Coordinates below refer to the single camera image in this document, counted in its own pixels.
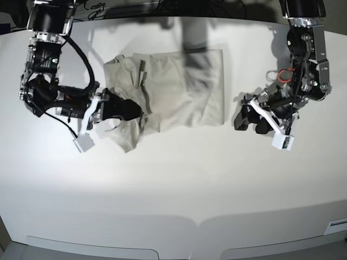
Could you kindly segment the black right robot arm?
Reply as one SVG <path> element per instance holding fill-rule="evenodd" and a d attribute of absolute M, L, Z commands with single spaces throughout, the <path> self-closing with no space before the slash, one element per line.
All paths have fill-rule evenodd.
<path fill-rule="evenodd" d="M 130 121 L 142 110 L 130 99 L 110 90 L 98 93 L 89 60 L 70 34 L 80 1 L 34 1 L 27 29 L 34 33 L 28 46 L 25 69 L 21 76 L 19 99 L 37 117 L 56 108 L 57 115 L 68 119 L 86 119 L 87 129 L 107 119 Z M 85 88 L 62 86 L 57 74 L 63 46 L 68 43 L 82 59 L 89 74 Z"/>

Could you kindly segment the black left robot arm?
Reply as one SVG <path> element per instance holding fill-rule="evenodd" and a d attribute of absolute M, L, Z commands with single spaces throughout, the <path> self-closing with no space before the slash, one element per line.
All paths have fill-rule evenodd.
<path fill-rule="evenodd" d="M 291 78 L 283 79 L 278 75 L 275 85 L 265 88 L 260 94 L 246 94 L 234 120 L 237 131 L 247 130 L 250 124 L 255 125 L 258 134 L 274 130 L 269 121 L 251 106 L 251 101 L 255 101 L 289 135 L 299 110 L 308 101 L 321 101 L 331 93 L 324 28 L 320 22 L 326 17 L 324 2 L 280 1 L 280 5 L 290 26 L 287 34 L 290 67 L 280 70 L 279 74 L 289 72 Z"/>

